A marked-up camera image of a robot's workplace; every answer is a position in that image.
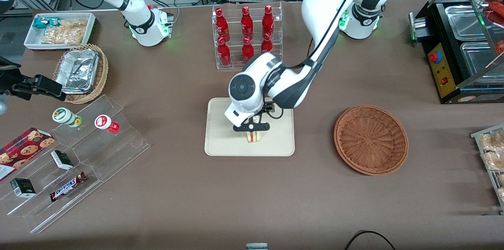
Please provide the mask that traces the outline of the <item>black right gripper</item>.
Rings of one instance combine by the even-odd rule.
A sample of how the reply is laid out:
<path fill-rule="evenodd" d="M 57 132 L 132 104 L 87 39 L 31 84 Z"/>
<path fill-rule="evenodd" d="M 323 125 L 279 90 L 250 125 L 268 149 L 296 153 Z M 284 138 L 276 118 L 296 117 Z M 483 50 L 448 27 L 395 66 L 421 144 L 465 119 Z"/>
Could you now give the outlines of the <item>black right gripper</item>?
<path fill-rule="evenodd" d="M 65 101 L 66 94 L 62 91 L 62 85 L 43 75 L 32 78 L 22 76 L 21 81 L 9 88 L 9 95 L 29 101 L 34 94 L 52 97 L 59 101 Z"/>

